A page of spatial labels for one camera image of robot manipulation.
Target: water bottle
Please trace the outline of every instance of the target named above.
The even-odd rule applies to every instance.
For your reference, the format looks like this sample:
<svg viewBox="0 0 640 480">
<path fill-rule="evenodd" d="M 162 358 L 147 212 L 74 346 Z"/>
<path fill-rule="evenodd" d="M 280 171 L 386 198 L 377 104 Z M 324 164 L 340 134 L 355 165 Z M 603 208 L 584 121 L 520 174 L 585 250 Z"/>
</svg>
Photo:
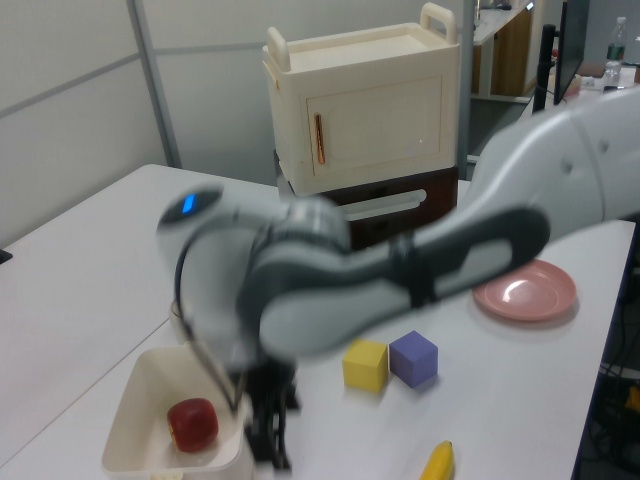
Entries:
<svg viewBox="0 0 640 480">
<path fill-rule="evenodd" d="M 624 58 L 624 47 L 627 44 L 626 17 L 618 17 L 616 27 L 611 33 L 611 41 L 607 49 L 607 60 L 621 61 Z"/>
<path fill-rule="evenodd" d="M 618 84 L 620 83 L 621 68 L 622 68 L 622 65 L 620 64 L 620 62 L 617 62 L 617 61 L 607 62 L 607 65 L 604 71 L 604 76 L 602 77 L 603 84 L 605 87 L 618 86 Z"/>
</svg>

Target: monitor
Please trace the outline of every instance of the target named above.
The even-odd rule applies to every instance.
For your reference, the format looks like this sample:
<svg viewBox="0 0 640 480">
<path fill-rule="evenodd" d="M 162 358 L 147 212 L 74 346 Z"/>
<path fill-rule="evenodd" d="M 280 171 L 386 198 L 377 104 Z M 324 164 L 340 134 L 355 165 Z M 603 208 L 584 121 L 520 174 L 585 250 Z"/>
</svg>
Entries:
<svg viewBox="0 0 640 480">
<path fill-rule="evenodd" d="M 558 105 L 564 97 L 584 59 L 588 19 L 589 0 L 566 0 L 562 5 L 554 105 Z"/>
</svg>

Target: cabinet door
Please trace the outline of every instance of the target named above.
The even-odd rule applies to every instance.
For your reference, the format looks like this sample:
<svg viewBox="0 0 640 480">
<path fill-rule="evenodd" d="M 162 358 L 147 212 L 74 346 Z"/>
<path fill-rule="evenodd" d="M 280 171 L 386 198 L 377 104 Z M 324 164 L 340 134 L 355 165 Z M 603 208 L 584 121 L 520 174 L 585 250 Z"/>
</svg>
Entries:
<svg viewBox="0 0 640 480">
<path fill-rule="evenodd" d="M 440 153 L 442 78 L 307 99 L 314 175 Z"/>
<path fill-rule="evenodd" d="M 494 37 L 491 93 L 524 95 L 531 37 L 531 12 L 523 10 Z"/>
</svg>

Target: white wall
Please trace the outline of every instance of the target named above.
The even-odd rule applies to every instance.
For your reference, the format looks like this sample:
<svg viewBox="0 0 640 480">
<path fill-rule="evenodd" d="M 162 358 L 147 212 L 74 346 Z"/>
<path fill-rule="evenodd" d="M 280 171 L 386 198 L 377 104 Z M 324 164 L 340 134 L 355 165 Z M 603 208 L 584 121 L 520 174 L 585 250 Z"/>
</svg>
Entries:
<svg viewBox="0 0 640 480">
<path fill-rule="evenodd" d="M 627 49 L 625 60 L 640 62 L 640 1 L 638 0 L 591 0 L 585 61 L 606 61 L 607 47 L 617 17 L 627 17 Z"/>
<path fill-rule="evenodd" d="M 0 45 L 2 248 L 165 158 L 125 0 L 3 0 Z"/>
<path fill-rule="evenodd" d="M 275 185 L 261 49 L 287 40 L 419 22 L 423 0 L 144 0 L 183 168 Z"/>
</svg>

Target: banana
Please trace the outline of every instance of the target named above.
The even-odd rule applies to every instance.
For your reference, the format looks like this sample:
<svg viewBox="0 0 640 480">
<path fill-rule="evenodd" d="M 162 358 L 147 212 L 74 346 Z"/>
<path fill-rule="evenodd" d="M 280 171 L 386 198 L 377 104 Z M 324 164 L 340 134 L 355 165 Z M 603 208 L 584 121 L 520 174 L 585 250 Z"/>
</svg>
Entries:
<svg viewBox="0 0 640 480">
<path fill-rule="evenodd" d="M 453 476 L 453 445 L 442 442 L 433 449 L 420 480 L 451 480 Z"/>
</svg>

